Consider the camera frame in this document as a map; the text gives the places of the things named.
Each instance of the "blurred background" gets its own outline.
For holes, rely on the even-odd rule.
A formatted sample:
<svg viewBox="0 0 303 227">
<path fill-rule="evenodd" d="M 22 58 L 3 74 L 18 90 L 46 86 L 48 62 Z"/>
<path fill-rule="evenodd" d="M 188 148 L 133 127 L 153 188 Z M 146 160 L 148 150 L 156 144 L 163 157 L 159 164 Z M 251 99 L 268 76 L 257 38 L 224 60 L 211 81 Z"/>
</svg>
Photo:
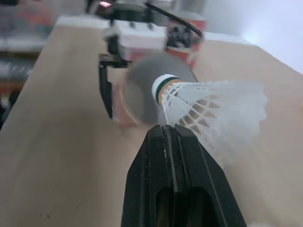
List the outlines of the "blurred background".
<svg viewBox="0 0 303 227">
<path fill-rule="evenodd" d="M 138 3 L 140 0 L 120 0 Z M 155 0 L 169 10 L 181 2 L 187 11 L 200 13 L 211 34 L 238 36 L 303 73 L 303 25 L 299 0 Z M 0 0 L 0 90 L 2 118 L 12 105 L 12 91 L 22 89 L 52 28 L 62 15 L 96 18 L 96 0 Z M 167 18 L 158 15 L 157 25 Z"/>
</svg>

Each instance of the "cylindrical can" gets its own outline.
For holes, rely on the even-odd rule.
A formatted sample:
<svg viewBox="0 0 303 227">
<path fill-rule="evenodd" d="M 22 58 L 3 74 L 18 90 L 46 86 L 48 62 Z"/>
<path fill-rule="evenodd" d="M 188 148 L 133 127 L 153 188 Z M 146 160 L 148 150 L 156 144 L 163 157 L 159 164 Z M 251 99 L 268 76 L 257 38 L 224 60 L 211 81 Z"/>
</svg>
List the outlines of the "cylindrical can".
<svg viewBox="0 0 303 227">
<path fill-rule="evenodd" d="M 198 30 L 204 33 L 206 20 L 203 16 L 201 16 L 201 14 L 190 11 L 176 10 L 172 10 L 170 13 L 192 24 Z M 201 43 L 204 40 L 204 36 L 199 37 L 188 27 L 176 22 L 171 18 L 169 19 L 167 25 L 167 35 L 167 52 L 178 56 L 193 70 L 196 65 L 198 52 L 200 50 Z"/>
<path fill-rule="evenodd" d="M 138 123 L 166 123 L 164 112 L 154 100 L 151 91 L 154 81 L 164 74 L 196 82 L 188 65 L 165 52 L 136 62 L 113 89 L 113 119 L 121 127 Z"/>
</svg>

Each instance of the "shuttlecock cork base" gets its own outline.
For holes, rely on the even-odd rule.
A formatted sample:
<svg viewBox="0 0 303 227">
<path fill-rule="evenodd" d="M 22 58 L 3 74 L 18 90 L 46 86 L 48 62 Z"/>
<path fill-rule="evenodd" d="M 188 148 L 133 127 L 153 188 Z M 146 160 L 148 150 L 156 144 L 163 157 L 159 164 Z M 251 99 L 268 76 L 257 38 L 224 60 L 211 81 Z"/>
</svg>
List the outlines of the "shuttlecock cork base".
<svg viewBox="0 0 303 227">
<path fill-rule="evenodd" d="M 184 82 L 184 81 L 171 74 L 165 74 L 163 76 L 160 76 L 154 81 L 151 88 L 152 96 L 162 108 L 163 108 L 162 99 L 163 99 L 164 91 L 173 83 L 178 83 L 178 82 Z"/>
</svg>

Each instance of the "badminton shuttlecock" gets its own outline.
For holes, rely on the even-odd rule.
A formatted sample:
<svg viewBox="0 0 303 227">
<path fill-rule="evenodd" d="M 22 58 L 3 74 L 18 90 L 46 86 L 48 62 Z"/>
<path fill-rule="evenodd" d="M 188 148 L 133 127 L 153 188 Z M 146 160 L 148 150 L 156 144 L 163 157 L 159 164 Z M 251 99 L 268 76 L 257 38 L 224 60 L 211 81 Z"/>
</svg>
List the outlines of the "badminton shuttlecock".
<svg viewBox="0 0 303 227">
<path fill-rule="evenodd" d="M 152 94 L 167 124 L 191 129 L 221 167 L 246 149 L 266 119 L 267 98 L 257 82 L 188 83 L 165 74 L 154 81 Z"/>
</svg>

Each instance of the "black cable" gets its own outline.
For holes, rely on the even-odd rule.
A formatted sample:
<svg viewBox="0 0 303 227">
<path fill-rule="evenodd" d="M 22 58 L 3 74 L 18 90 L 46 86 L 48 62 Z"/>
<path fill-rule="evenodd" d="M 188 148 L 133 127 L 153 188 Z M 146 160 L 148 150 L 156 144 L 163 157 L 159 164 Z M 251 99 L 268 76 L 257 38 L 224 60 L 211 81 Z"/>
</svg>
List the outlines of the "black cable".
<svg viewBox="0 0 303 227">
<path fill-rule="evenodd" d="M 152 10 L 155 10 L 155 11 L 157 11 L 157 12 L 159 12 L 159 13 L 161 13 L 161 14 L 163 14 L 163 15 L 165 15 L 165 16 L 167 16 L 167 17 L 169 17 L 169 18 L 171 18 L 171 19 L 173 19 L 173 20 L 175 20 L 177 22 L 179 22 L 182 25 L 185 25 L 190 30 L 192 30 L 194 33 L 196 33 L 199 37 L 203 37 L 203 34 L 202 34 L 202 32 L 199 29 L 197 29 L 196 27 L 192 26 L 190 23 L 186 22 L 185 20 L 182 20 L 181 18 L 179 18 L 179 17 L 177 17 L 177 16 L 175 16 L 175 15 L 173 15 L 173 14 L 171 14 L 171 13 L 165 11 L 165 10 L 162 10 L 162 9 L 160 9 L 160 8 L 158 8 L 158 7 L 150 4 L 150 3 L 146 3 L 145 5 L 148 8 L 151 8 Z"/>
</svg>

